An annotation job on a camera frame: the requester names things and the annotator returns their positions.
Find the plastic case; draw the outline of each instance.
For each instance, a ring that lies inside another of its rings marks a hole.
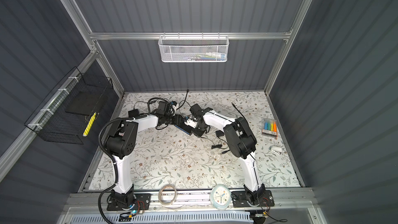
[[[271,118],[262,118],[261,123],[263,125],[263,129],[261,133],[263,135],[278,137],[278,128],[276,126],[276,120]]]
[[[168,39],[159,37],[163,62],[226,62],[229,39]]]

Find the white mesh basket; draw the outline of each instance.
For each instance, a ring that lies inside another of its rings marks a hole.
[[[159,38],[163,62],[226,62],[229,39],[168,39]]]

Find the wire mesh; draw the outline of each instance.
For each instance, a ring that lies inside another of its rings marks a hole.
[[[98,116],[112,89],[110,78],[80,73],[67,87],[58,89],[58,97],[48,108],[40,110],[43,111],[43,115],[37,123],[31,123],[32,118],[29,118],[25,126],[36,132],[44,141],[83,144],[83,132],[91,116],[95,112]],[[86,109],[90,114],[66,112],[69,104],[81,93],[95,98],[96,103],[92,104],[91,109]]]
[[[159,37],[163,62],[226,62],[229,40],[167,39]]]

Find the clock face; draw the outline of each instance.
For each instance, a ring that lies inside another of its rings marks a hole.
[[[227,189],[224,187],[216,187],[214,190],[214,194],[212,195],[212,199],[215,203],[225,206],[226,204],[229,204],[231,195]]]

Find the table surface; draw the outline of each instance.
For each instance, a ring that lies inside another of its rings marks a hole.
[[[185,93],[130,93],[120,117],[127,117],[137,101],[147,102],[152,97],[167,98],[180,102]],[[272,138],[261,134],[262,118],[273,118],[264,92],[193,92],[188,93],[190,105],[198,103],[203,109],[213,108],[222,115],[237,118],[240,109],[249,122],[257,139],[256,161],[260,178],[266,187],[299,187],[299,182],[285,150],[281,137]],[[138,102],[136,108],[147,112],[147,104]],[[188,115],[189,105],[181,109]],[[242,188],[244,178],[238,158],[231,152],[221,154],[221,149],[211,149],[213,143],[226,143],[215,136],[211,128],[206,138],[187,135],[175,126],[163,130],[149,128],[137,134],[137,141],[131,158],[131,179],[135,189],[160,189],[171,183],[177,189],[211,189],[217,184],[228,188]],[[281,154],[272,152],[271,146],[280,146]],[[102,190],[113,184],[112,164],[103,154],[89,189]]]

